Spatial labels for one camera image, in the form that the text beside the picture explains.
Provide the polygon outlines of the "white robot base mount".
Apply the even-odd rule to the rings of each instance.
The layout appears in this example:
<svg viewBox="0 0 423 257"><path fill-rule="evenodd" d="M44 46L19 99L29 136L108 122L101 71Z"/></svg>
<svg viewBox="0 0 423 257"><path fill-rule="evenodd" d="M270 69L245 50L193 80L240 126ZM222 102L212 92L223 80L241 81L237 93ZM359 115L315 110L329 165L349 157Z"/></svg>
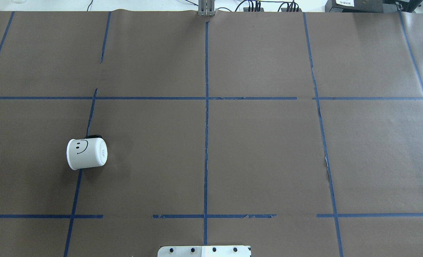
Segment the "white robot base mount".
<svg viewBox="0 0 423 257"><path fill-rule="evenodd" d="M251 257L251 247L245 245L164 246L158 257Z"/></svg>

